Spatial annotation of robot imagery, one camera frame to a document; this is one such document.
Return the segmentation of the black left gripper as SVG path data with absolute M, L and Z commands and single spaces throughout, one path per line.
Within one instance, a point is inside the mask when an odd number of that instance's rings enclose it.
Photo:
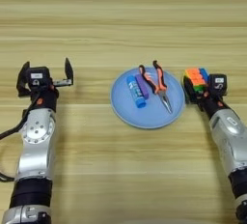
M 26 88 L 26 71 L 30 68 L 30 63 L 26 62 L 17 78 L 16 88 L 20 98 L 28 97 L 30 91 Z M 48 108 L 56 111 L 57 99 L 59 97 L 59 87 L 71 86 L 73 84 L 73 69 L 69 59 L 65 61 L 65 74 L 67 79 L 53 81 L 35 86 L 31 89 L 32 109 Z

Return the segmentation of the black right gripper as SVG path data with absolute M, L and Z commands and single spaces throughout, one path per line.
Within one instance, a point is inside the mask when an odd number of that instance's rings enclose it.
M 187 99 L 194 104 L 198 104 L 202 112 L 206 112 L 209 119 L 219 110 L 230 109 L 230 106 L 223 100 L 226 93 L 212 95 L 209 91 L 202 92 L 192 83 L 190 78 L 183 79 L 183 88 Z

